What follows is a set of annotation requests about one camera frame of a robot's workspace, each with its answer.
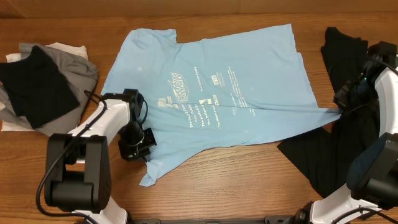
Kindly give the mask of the black t-shirt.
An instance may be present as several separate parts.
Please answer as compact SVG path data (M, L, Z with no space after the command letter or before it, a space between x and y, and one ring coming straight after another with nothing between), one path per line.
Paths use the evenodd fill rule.
M367 56L368 42L328 27L321 47L323 61L335 92L356 84ZM344 112L331 131L317 128L285 139L277 147L310 181L323 198L346 182L352 161L379 137L379 104L376 101Z

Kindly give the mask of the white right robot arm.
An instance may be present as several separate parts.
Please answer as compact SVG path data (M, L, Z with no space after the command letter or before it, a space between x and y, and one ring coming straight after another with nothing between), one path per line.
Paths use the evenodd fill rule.
M348 223L397 206L397 46L322 48L341 116L286 139L279 150L310 181L320 200L287 223Z

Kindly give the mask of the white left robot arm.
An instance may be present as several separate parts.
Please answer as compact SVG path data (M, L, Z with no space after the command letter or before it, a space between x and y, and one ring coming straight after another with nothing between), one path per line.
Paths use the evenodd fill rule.
M103 96L85 91L96 111L67 134L53 134L47 143L45 174L35 203L48 217L81 217L85 223L132 223L131 214L111 197L108 146L116 135L121 157L145 159L156 145L144 128L142 109L148 104L135 89Z

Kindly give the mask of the light blue printed t-shirt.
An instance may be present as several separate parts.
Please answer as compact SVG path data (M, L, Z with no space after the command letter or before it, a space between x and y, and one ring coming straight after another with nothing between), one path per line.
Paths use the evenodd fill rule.
M149 187L214 147L287 139L337 120L320 108L290 24L180 44L173 29L136 29L124 40L103 93L137 89L156 145Z

